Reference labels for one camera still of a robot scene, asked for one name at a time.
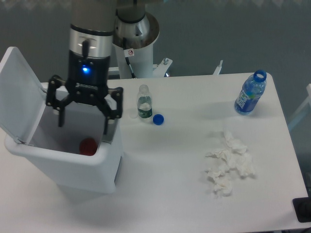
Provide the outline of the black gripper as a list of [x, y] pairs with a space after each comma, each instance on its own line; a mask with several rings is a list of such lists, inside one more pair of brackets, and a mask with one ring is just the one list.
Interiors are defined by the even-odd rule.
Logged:
[[[69, 52], [68, 79], [53, 75], [48, 82], [46, 105], [58, 112], [58, 126], [65, 123], [65, 108], [73, 101], [97, 106], [105, 116], [104, 135], [108, 131], [109, 120], [119, 119], [123, 112], [123, 88], [108, 88], [107, 77], [110, 57], [83, 57]], [[57, 99], [56, 91], [61, 86], [66, 87], [68, 95], [62, 100]], [[111, 109], [105, 100], [110, 95], [116, 102], [116, 109]]]

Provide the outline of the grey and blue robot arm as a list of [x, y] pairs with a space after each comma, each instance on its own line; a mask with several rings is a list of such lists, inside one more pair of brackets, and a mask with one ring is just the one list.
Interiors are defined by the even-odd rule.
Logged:
[[65, 123], [72, 102], [96, 106], [109, 120], [122, 116], [123, 88], [108, 88], [108, 70], [114, 42], [133, 48], [147, 40], [150, 23], [138, 0], [75, 0], [71, 6], [68, 78], [49, 79], [46, 105]]

